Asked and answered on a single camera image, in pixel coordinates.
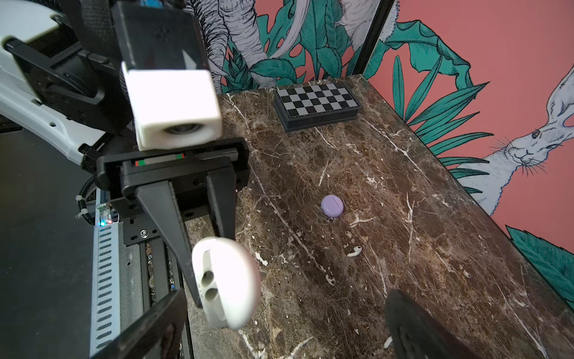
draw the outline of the black floor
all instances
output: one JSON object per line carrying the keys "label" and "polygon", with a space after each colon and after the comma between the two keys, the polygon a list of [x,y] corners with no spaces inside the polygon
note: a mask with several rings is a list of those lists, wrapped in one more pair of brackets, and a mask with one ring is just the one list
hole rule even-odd
{"label": "black floor", "polygon": [[0,134],[0,359],[89,357],[88,178],[34,134]]}

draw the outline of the chessboard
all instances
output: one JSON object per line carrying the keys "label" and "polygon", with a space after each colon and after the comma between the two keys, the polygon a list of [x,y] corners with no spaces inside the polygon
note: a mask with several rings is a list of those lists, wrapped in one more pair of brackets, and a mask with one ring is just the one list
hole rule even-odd
{"label": "chessboard", "polygon": [[343,83],[337,82],[277,90],[275,108],[289,132],[349,121],[362,106]]}

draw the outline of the white animal drawing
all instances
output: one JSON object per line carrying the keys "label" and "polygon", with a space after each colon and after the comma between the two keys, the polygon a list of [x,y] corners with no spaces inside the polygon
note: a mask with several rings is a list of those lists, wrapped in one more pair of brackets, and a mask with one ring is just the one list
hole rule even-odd
{"label": "white animal drawing", "polygon": [[[297,41],[303,22],[309,10],[311,0],[294,0],[295,12],[291,29],[281,46],[270,59],[278,58],[288,53]],[[343,7],[343,16],[336,25],[345,27],[351,38],[351,45],[357,50],[364,42],[379,0],[340,0]],[[235,44],[243,56],[248,67],[267,59],[259,38],[257,14],[255,13],[255,0],[185,0],[186,11],[193,13],[199,20],[201,31],[207,47],[211,75],[214,80],[215,91],[222,92],[221,79],[227,73],[223,70],[223,63],[229,39]],[[391,36],[397,23],[398,0],[393,3],[393,10],[387,18],[379,39],[385,41]],[[274,87],[273,78],[251,73],[259,88]]]}
{"label": "white animal drawing", "polygon": [[574,114],[574,67],[550,95],[546,106],[548,122],[532,133],[515,138],[493,154],[485,157],[488,163],[462,164],[459,168],[471,168],[487,172],[460,178],[465,187],[476,188],[482,193],[472,194],[480,206],[492,215],[496,209],[502,189],[513,173],[522,167],[527,174],[539,168],[544,171],[543,162],[548,153],[566,140],[574,138],[574,126],[566,127],[565,121]]}

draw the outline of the brown marble surface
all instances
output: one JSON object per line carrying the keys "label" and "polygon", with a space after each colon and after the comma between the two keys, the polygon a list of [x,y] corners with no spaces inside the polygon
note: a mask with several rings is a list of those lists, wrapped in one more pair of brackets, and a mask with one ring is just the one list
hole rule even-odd
{"label": "brown marble surface", "polygon": [[[344,81],[359,118],[292,133],[270,90],[220,97],[224,137],[251,149],[236,230],[262,297],[238,332],[210,328],[191,304],[196,358],[394,358],[391,288],[483,358],[574,358],[572,312],[369,83]],[[328,194],[345,204],[334,220],[320,208]],[[187,225],[192,242],[211,231]]]}

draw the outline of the purple object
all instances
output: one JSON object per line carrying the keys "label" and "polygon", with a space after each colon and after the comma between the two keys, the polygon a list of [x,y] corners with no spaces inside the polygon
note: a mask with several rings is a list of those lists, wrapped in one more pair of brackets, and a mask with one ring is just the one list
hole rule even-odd
{"label": "purple object", "polygon": [[321,201],[321,208],[327,216],[335,218],[343,213],[343,201],[335,195],[328,195]]}

